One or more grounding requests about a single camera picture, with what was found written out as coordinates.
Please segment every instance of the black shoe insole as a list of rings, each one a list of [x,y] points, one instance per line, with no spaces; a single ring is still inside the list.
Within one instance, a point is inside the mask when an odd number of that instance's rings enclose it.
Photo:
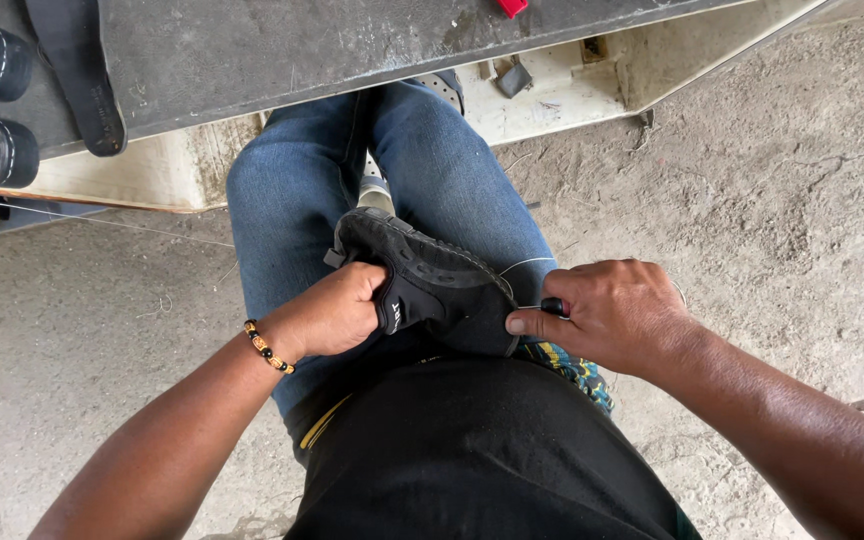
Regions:
[[[98,0],[26,0],[26,6],[85,147],[102,158],[120,154],[128,139],[109,84]]]

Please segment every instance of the person's right hand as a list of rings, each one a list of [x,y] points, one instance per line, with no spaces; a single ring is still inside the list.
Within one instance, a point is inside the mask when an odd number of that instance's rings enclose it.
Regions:
[[[570,320],[520,309],[506,319],[509,334],[551,341],[570,355],[646,380],[708,332],[651,262],[604,260],[553,270],[542,292],[569,302]]]

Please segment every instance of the blue jeans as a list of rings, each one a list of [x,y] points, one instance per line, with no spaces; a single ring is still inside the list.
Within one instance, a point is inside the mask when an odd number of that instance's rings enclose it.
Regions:
[[[225,187],[249,318],[260,319],[333,269],[335,224],[358,202],[365,151],[389,181],[395,213],[429,237],[503,272],[520,306],[539,303],[556,268],[546,240],[489,145],[416,80],[401,80],[272,112]],[[426,347],[420,325],[374,333],[335,356],[310,356],[275,387],[284,417],[359,358]]]

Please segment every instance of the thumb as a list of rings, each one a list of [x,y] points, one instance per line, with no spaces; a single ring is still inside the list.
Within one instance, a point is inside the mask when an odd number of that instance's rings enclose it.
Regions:
[[[572,322],[538,309],[513,311],[505,319],[505,330],[513,336],[535,336],[553,343],[562,340]]]

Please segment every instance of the shoe heel pull tab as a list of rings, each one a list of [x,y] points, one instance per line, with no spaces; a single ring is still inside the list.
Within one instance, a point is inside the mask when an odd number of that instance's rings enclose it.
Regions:
[[[339,251],[335,251],[334,248],[330,248],[328,252],[325,254],[325,258],[322,259],[325,264],[328,264],[332,268],[338,270],[342,268],[342,265],[346,262],[346,256]]]

